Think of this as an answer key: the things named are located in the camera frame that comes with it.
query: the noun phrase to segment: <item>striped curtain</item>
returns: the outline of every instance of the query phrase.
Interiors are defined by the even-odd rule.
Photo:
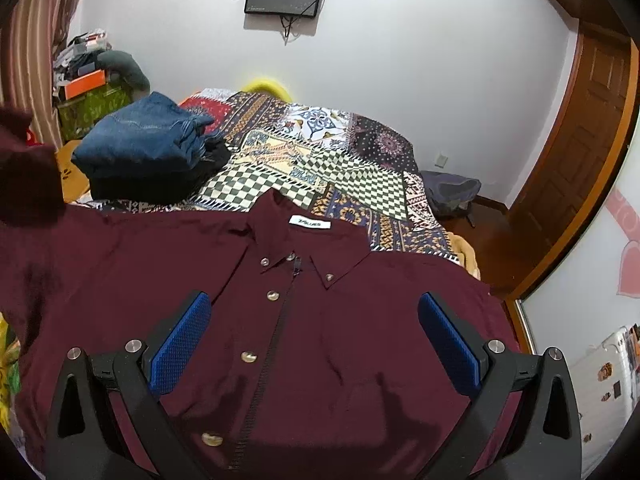
[[[40,142],[62,146],[52,105],[52,62],[66,47],[78,0],[20,0],[0,31],[0,98],[33,113]]]

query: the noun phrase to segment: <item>wooden door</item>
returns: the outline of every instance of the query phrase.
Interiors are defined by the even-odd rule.
[[[510,221],[548,250],[567,229],[596,182],[622,118],[630,42],[581,28],[581,52],[564,117],[559,117]]]

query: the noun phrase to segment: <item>wooden floor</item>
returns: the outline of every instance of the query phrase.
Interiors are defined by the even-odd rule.
[[[482,280],[502,300],[523,280],[546,253],[532,237],[512,227],[502,212],[473,204],[476,228],[466,218],[444,220],[442,224],[462,236],[476,250]]]

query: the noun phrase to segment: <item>shirt label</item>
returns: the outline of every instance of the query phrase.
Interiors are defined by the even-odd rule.
[[[289,223],[299,225],[300,227],[308,227],[309,229],[331,229],[331,222],[312,220],[311,218],[305,218],[300,215],[293,215]]]

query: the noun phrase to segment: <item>white wall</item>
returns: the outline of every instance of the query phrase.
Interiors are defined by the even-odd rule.
[[[325,0],[287,46],[277,18],[243,11],[244,0],[84,0],[81,23],[107,30],[174,100],[270,76],[296,101],[395,128],[423,169],[442,151],[446,171],[501,202],[546,139],[573,59],[549,0]]]
[[[636,212],[640,212],[638,182],[640,123],[616,181]],[[617,294],[622,251],[628,243],[603,207],[560,266],[523,302],[538,351],[556,346],[572,364],[621,326],[640,324],[640,299]]]

